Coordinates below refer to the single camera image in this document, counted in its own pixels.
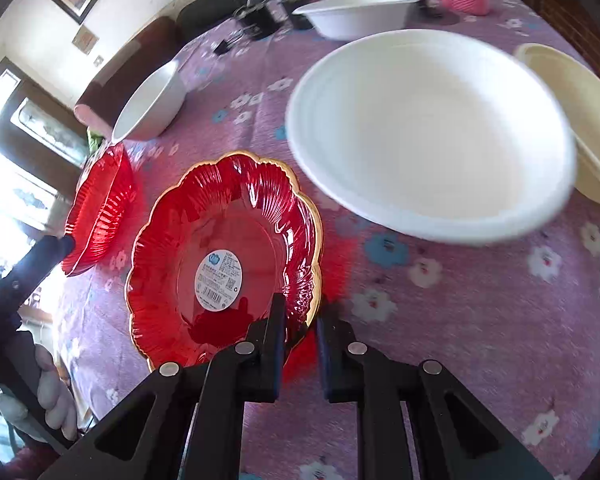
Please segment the white gloved left hand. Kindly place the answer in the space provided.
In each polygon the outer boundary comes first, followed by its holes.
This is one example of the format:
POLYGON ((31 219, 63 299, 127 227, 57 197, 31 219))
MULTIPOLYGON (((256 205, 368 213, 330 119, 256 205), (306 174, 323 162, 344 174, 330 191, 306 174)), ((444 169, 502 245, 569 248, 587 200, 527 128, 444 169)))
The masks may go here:
MULTIPOLYGON (((52 429, 60 430, 69 441, 76 440, 76 402, 67 385, 60 379, 58 369, 50 352, 35 344, 35 362, 40 373, 36 398, 44 408, 45 423, 52 429)), ((0 412, 6 422, 33 440, 46 442, 42 434, 33 426, 27 408, 16 398, 0 391, 0 412)))

